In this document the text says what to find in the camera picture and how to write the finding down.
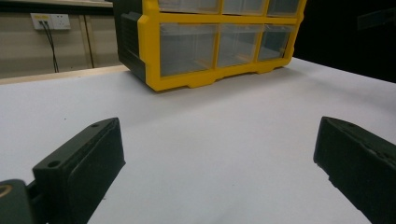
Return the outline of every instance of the black cable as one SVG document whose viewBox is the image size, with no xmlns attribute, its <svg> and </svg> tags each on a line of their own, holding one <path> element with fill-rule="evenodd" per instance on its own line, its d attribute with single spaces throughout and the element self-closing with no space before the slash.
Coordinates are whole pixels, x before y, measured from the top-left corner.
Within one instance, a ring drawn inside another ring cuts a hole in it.
<svg viewBox="0 0 396 224">
<path fill-rule="evenodd" d="M 55 70 L 55 73 L 59 73 L 59 67 L 58 67 L 58 62 L 56 60 L 56 55 L 55 55 L 55 46 L 53 44 L 53 39 L 52 39 L 52 34 L 50 32 L 50 27 L 46 21 L 40 21 L 40 24 L 43 26 L 44 31 L 46 32 L 47 39 L 49 40 L 49 44 L 52 49 L 52 63 L 53 63 L 53 69 Z"/>
<path fill-rule="evenodd" d="M 55 56 L 55 45 L 53 44 L 53 39 L 52 39 L 52 33 L 50 32 L 50 26 L 45 22 L 47 25 L 47 29 L 49 31 L 49 37 L 52 42 L 52 60 L 53 63 L 56 65 L 56 72 L 59 73 L 59 67 L 58 67 L 58 62 L 56 61 L 56 56 Z"/>
</svg>

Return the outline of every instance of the clear plastic drawer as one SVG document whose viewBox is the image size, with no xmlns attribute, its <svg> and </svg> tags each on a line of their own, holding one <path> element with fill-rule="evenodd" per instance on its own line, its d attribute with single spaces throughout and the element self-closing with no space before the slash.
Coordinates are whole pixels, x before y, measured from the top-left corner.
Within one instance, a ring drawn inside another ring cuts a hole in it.
<svg viewBox="0 0 396 224">
<path fill-rule="evenodd" d="M 293 26 L 265 25 L 260 45 L 259 61 L 283 58 Z"/>
<path fill-rule="evenodd" d="M 220 27 L 218 67 L 251 63 L 263 26 L 223 24 Z"/>
<path fill-rule="evenodd" d="M 219 0 L 159 0 L 160 11 L 216 14 Z"/>
<path fill-rule="evenodd" d="M 262 15 L 264 0 L 225 0 L 223 14 Z"/>
<path fill-rule="evenodd" d="M 294 17 L 300 0 L 270 0 L 267 16 Z"/>
<path fill-rule="evenodd" d="M 212 67 L 216 24 L 160 25 L 161 76 L 206 70 Z"/>
</svg>

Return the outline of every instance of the white tabletop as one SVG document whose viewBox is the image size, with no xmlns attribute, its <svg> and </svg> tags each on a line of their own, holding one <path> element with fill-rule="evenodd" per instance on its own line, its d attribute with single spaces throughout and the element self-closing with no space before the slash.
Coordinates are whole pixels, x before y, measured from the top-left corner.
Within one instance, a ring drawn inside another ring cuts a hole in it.
<svg viewBox="0 0 396 224">
<path fill-rule="evenodd" d="M 369 223 L 313 163 L 322 116 L 396 143 L 396 85 L 293 59 L 264 75 L 154 92 L 130 72 L 0 85 L 0 179 L 101 119 L 126 165 L 90 223 Z"/>
</svg>

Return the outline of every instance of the electrical outlet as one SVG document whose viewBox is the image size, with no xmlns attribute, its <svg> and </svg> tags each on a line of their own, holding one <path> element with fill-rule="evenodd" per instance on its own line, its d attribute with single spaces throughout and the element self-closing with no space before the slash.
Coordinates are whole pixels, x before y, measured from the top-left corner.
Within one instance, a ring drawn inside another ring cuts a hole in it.
<svg viewBox="0 0 396 224">
<path fill-rule="evenodd" d="M 54 30 L 70 30 L 70 20 L 67 14 L 50 14 Z"/>
<path fill-rule="evenodd" d="M 32 17 L 33 26 L 36 30 L 44 30 L 44 27 L 40 22 L 46 22 L 49 25 L 49 28 L 53 30 L 53 24 L 50 14 L 41 14 L 41 13 L 30 13 Z"/>
<path fill-rule="evenodd" d="M 51 30 L 70 30 L 70 20 L 67 14 L 31 13 L 33 26 L 36 30 L 44 30 L 40 22 L 46 22 Z"/>
</svg>

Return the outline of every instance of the screw hole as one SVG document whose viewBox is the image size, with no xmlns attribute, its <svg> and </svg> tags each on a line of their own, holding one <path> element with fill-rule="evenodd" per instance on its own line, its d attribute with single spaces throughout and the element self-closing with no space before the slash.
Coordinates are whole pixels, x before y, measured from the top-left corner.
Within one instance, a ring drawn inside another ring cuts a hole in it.
<svg viewBox="0 0 396 224">
<path fill-rule="evenodd" d="M 11 185 L 3 185 L 0 186 L 0 198 L 8 195 L 12 190 Z"/>
<path fill-rule="evenodd" d="M 52 168 L 52 167 L 59 165 L 60 163 L 61 163 L 60 161 L 52 161 L 48 164 L 48 167 Z"/>
</svg>

